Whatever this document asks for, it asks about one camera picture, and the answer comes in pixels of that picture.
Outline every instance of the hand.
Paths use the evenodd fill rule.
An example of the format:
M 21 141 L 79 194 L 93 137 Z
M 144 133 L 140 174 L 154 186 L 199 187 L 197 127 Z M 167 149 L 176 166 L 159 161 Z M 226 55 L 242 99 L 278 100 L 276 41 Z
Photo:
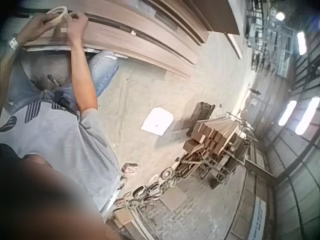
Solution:
M 67 18 L 67 35 L 71 46 L 83 43 L 88 18 L 81 12 L 73 12 Z
M 35 15 L 18 34 L 16 41 L 20 46 L 22 46 L 28 42 L 37 40 L 42 34 L 55 26 L 50 23 L 50 21 L 58 16 L 58 14 L 45 13 Z

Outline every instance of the window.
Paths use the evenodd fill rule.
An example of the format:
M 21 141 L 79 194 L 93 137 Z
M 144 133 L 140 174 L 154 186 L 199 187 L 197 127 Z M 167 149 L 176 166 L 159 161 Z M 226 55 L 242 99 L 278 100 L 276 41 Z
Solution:
M 305 33 L 301 31 L 296 36 L 298 37 L 299 53 L 300 55 L 303 55 L 307 52 Z
M 306 109 L 301 121 L 299 122 L 298 126 L 295 129 L 295 133 L 298 135 L 302 135 L 307 130 L 312 118 L 314 117 L 317 108 L 320 103 L 320 97 L 312 98 L 311 102 L 309 103 L 308 108 Z
M 279 120 L 279 123 L 278 123 L 279 126 L 284 126 L 287 123 L 296 105 L 297 105 L 297 101 L 291 101 L 288 103 L 288 105 L 286 106 L 286 110 L 284 111 L 282 117 Z

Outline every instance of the wristwatch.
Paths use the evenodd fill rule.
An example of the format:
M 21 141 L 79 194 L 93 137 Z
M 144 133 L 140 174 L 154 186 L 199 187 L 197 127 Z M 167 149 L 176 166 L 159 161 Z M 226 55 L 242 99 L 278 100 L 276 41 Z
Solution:
M 20 48 L 19 43 L 17 42 L 17 34 L 13 35 L 13 38 L 8 41 L 8 44 L 13 51 L 17 51 Z

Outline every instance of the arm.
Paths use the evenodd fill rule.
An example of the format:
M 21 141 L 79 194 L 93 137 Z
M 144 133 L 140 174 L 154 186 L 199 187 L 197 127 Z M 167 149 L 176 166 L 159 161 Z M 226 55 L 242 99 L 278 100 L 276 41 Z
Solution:
M 87 109 L 98 109 L 94 82 L 83 48 L 83 36 L 88 18 L 80 12 L 68 18 L 68 39 L 71 45 L 71 81 L 76 103 L 83 113 Z
M 10 73 L 16 58 L 16 52 L 11 48 L 5 47 L 5 51 L 8 52 L 0 62 L 0 116 L 2 108 L 6 102 L 9 88 Z
M 38 14 L 21 30 L 16 37 L 18 45 L 21 47 L 27 42 L 38 39 L 43 33 L 52 29 L 54 25 L 49 21 L 56 18 L 56 14 Z M 2 108 L 7 100 L 9 79 L 17 51 L 11 47 L 5 47 L 5 56 L 0 62 L 0 116 Z

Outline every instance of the warehouse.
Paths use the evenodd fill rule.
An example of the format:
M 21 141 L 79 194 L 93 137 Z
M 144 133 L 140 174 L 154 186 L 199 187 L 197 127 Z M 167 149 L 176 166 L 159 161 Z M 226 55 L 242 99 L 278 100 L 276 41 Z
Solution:
M 54 28 L 23 45 L 26 75 L 28 68 L 59 67 L 46 80 L 30 77 L 38 89 L 55 92 L 70 81 L 71 12 L 88 19 L 89 67 L 105 50 L 118 65 L 96 93 L 100 134 L 120 168 L 112 200 L 100 207 L 91 196 L 106 239 L 320 239 L 316 5 L 26 0 L 2 28 L 2 40 L 55 8 Z M 11 118 L 4 105 L 1 133 Z

